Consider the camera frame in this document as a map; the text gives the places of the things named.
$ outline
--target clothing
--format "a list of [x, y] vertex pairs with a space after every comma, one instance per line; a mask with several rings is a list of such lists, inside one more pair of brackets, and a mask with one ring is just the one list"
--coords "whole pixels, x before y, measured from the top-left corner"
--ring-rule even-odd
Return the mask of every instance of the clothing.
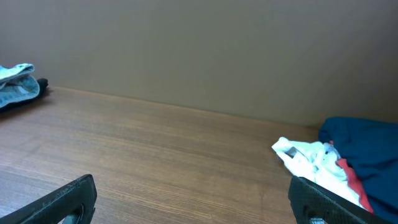
[[362, 181], [374, 213], [398, 223], [398, 124], [358, 118], [329, 118], [319, 140], [333, 140]]
[[9, 111], [9, 110], [11, 110], [13, 108], [16, 108], [18, 106], [29, 104], [29, 103], [41, 98], [44, 95], [47, 86], [49, 85], [49, 81], [47, 79], [45, 79], [45, 78], [40, 78], [40, 79], [37, 80], [37, 83], [39, 84], [40, 90], [39, 90], [39, 94], [35, 98], [30, 99], [30, 100], [20, 101], [20, 102], [17, 102], [17, 103], [9, 103], [6, 106], [0, 108], [0, 113]]
[[29, 73], [34, 66], [29, 63], [12, 68], [0, 66], [0, 108], [9, 103], [35, 98], [39, 94], [39, 84]]
[[368, 196], [363, 189], [361, 180], [355, 174], [353, 168], [349, 167], [346, 159], [339, 159], [336, 161], [337, 165], [343, 168], [348, 178], [348, 187], [353, 189], [359, 195], [360, 204], [369, 212], [373, 213], [373, 208], [369, 203]]
[[340, 155], [331, 144], [289, 141], [282, 137], [272, 148], [293, 175], [305, 177], [363, 208], [359, 195], [348, 187], [344, 170], [336, 165]]

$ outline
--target light blue denim cloth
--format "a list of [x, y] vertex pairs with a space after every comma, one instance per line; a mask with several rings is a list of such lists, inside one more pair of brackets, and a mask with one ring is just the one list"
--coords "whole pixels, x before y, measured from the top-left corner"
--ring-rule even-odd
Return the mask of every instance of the light blue denim cloth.
[[39, 84], [29, 73], [35, 67], [29, 63], [4, 68], [0, 65], [0, 108], [9, 103], [16, 103], [35, 98], [39, 94]]

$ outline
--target gray wall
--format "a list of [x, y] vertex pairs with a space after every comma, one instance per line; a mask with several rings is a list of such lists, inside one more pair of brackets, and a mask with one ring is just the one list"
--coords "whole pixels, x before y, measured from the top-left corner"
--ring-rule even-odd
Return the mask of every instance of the gray wall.
[[398, 1], [2, 0], [0, 64], [285, 123], [397, 121]]

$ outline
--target brown wooden surface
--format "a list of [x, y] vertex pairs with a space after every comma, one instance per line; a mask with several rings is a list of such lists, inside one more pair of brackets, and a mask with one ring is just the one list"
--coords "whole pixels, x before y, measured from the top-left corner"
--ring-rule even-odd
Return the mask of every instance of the brown wooden surface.
[[0, 216], [93, 174], [92, 223], [295, 223], [291, 175], [271, 146], [280, 136], [317, 137], [64, 88], [0, 118]]

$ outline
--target black plastic part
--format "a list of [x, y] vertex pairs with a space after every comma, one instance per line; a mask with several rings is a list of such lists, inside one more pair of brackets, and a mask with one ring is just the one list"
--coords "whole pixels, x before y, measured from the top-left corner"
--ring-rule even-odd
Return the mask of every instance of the black plastic part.
[[86, 174], [48, 195], [0, 218], [0, 224], [89, 224], [94, 215], [97, 191]]
[[304, 177], [293, 176], [289, 200], [298, 224], [319, 219], [328, 224], [389, 223]]

